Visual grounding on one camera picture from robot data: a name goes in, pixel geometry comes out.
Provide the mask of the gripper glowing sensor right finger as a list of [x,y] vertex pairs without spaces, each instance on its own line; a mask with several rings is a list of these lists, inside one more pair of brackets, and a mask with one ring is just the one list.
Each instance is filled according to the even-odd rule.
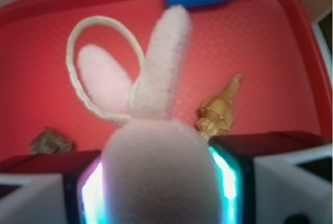
[[332,139],[283,131],[215,136],[222,223],[332,223]]

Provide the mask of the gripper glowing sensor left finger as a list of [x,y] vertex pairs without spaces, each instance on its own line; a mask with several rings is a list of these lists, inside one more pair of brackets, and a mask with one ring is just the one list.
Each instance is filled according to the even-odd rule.
[[1,223],[107,223],[101,151],[1,161]]

